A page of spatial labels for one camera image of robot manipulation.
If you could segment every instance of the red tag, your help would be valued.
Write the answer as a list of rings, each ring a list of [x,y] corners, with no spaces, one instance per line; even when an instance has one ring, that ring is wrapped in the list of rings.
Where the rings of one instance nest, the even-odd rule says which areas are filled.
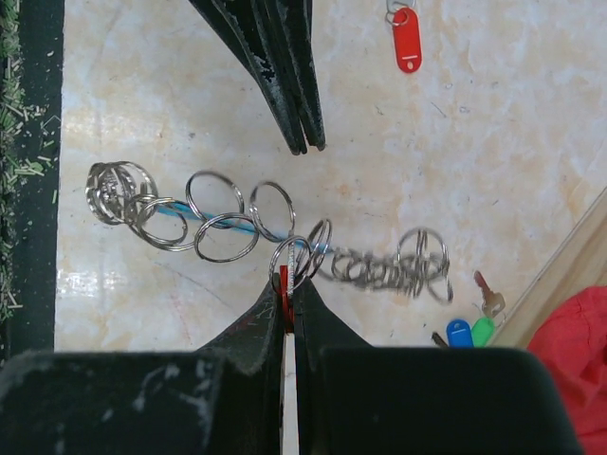
[[[414,73],[421,66],[421,39],[417,14],[411,8],[401,8],[395,12],[392,24],[398,67],[405,73]]]

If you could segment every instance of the marble floor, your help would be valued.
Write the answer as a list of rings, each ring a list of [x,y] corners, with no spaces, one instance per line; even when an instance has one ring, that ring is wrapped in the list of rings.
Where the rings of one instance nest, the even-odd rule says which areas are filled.
[[[98,161],[137,162],[178,198],[200,169],[244,194],[275,180],[298,233],[329,217],[335,245],[380,255],[409,228],[437,230],[451,254],[450,306],[315,279],[371,343],[431,345],[451,319],[474,322],[475,269],[511,310],[606,184],[607,4],[419,0],[424,62],[410,75],[396,67],[385,9],[316,2],[327,148],[292,156],[255,82],[187,0],[65,0],[57,350],[195,349],[267,280],[267,242],[211,264],[98,222],[83,196]],[[221,186],[197,191],[208,211],[232,210]],[[278,199],[263,210],[286,217]],[[213,241],[224,251],[239,240]],[[290,411],[293,387],[290,376]]]

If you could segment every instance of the red fabric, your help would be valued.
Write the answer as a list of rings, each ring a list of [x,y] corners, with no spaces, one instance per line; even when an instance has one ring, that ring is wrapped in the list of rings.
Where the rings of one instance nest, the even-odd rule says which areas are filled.
[[[607,287],[589,287],[540,327],[528,350],[552,373],[579,442],[607,453]]]

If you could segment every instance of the wooden edge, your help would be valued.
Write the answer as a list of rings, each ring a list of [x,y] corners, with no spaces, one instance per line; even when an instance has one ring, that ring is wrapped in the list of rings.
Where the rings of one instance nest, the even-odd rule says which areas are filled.
[[[525,348],[561,303],[593,285],[607,285],[607,188],[524,291],[490,344]]]

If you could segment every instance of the key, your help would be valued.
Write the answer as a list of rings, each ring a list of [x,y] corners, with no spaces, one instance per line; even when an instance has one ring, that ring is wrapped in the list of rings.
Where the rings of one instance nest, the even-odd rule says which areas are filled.
[[[504,296],[499,292],[493,292],[487,285],[485,277],[478,270],[474,272],[474,280],[483,293],[483,314],[489,319],[495,319],[506,308]]]

